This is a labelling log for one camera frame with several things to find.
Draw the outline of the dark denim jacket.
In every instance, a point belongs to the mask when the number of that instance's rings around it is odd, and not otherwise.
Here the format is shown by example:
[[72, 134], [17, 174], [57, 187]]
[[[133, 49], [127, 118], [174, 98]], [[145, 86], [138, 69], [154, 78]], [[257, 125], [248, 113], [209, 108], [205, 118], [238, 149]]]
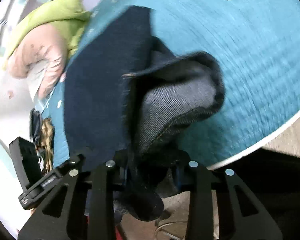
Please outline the dark denim jacket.
[[117, 212], [155, 220], [164, 205], [175, 140], [192, 123], [220, 110], [225, 89], [218, 61], [199, 51], [174, 55], [151, 33], [151, 11], [129, 7], [74, 59], [66, 71], [64, 130], [83, 171], [121, 154], [128, 183], [115, 194]]

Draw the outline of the tan folded garment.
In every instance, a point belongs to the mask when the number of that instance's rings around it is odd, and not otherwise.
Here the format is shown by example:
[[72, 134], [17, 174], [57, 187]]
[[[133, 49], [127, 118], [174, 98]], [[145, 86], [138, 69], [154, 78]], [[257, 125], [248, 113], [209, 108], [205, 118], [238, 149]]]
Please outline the tan folded garment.
[[51, 118], [45, 118], [42, 121], [42, 131], [40, 137], [40, 145], [44, 150], [44, 174], [49, 173], [53, 169], [53, 139], [55, 128], [52, 124]]

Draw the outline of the navy folded garment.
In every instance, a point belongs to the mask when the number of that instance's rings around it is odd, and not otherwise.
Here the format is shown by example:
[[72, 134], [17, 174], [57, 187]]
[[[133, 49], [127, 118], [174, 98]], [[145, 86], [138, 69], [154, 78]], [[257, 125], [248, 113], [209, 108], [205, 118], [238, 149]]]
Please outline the navy folded garment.
[[34, 108], [30, 111], [30, 139], [36, 147], [41, 147], [42, 117]]

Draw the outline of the light blue pillow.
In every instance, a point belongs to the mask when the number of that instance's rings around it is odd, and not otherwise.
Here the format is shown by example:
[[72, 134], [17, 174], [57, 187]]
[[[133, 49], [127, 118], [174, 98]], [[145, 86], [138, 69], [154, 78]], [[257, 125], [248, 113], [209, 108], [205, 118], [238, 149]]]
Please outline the light blue pillow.
[[40, 60], [29, 65], [29, 72], [27, 74], [26, 81], [30, 97], [33, 101], [38, 97], [38, 90], [45, 76], [48, 65], [49, 62], [47, 60]]

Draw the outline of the pink green folded quilt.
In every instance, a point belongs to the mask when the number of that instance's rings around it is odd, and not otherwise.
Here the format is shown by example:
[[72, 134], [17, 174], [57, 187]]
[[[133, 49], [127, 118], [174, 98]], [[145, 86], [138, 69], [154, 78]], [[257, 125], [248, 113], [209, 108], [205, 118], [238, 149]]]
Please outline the pink green folded quilt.
[[18, 23], [5, 53], [9, 74], [26, 80], [31, 63], [49, 62], [34, 101], [43, 100], [52, 92], [68, 59], [78, 49], [90, 15], [80, 0], [53, 0]]

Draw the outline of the teal candy print bedspread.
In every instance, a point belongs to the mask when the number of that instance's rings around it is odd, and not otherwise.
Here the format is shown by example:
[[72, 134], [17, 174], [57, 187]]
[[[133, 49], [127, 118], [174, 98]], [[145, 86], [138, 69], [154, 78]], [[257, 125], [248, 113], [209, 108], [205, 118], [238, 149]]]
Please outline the teal candy print bedspread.
[[225, 87], [216, 114], [147, 160], [183, 150], [218, 168], [261, 148], [300, 115], [300, 0], [101, 0], [79, 49], [132, 5], [151, 9], [153, 34], [174, 55], [214, 56]]

